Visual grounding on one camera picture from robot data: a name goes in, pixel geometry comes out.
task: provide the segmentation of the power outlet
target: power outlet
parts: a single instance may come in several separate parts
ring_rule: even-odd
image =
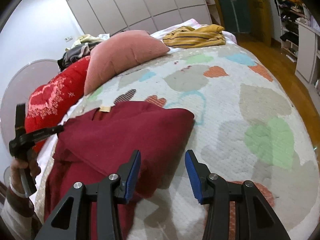
[[[73,40],[73,37],[72,37],[72,36],[69,36],[69,37],[65,37],[65,38],[64,38],[64,41],[65,41],[65,42],[68,42],[68,41],[71,41],[71,40]]]

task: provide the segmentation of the white wall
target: white wall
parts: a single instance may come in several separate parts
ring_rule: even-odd
[[[23,0],[0,33],[0,103],[11,78],[26,64],[44,58],[60,59],[66,47],[83,32],[66,0]],[[65,42],[64,38],[73,40]],[[10,165],[0,136],[0,180]]]
[[[269,0],[270,1],[270,7],[271,7],[271,25],[273,27],[272,31],[271,31],[271,36],[281,42],[280,36],[281,36],[281,22],[280,22],[280,18],[278,16],[278,11],[277,11],[277,7],[276,4],[274,2],[274,0]]]

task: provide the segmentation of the metal screw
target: metal screw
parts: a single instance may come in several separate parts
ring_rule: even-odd
[[[216,180],[218,178],[219,178],[219,176],[217,174],[215,174],[215,173],[209,174],[209,179]]]
[[[244,182],[244,184],[247,186],[247,187],[253,187],[253,182],[251,180],[246,180]]]
[[[110,180],[118,179],[118,175],[117,175],[117,174],[115,174],[115,173],[110,174],[110,175],[109,175],[109,179],[110,179]]]
[[[73,184],[74,188],[81,188],[82,187],[82,183],[81,182],[76,182],[75,184]]]

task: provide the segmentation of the white wardrobe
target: white wardrobe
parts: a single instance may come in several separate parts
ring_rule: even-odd
[[[205,0],[67,0],[84,33],[154,33],[191,18],[211,24]]]

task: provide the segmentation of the wooden floor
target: wooden floor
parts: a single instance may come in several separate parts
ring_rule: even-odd
[[[238,45],[252,52],[260,62],[275,76],[297,108],[309,133],[320,167],[320,117],[309,93],[294,75],[296,64],[289,60],[278,46],[267,47],[248,34],[237,36]]]

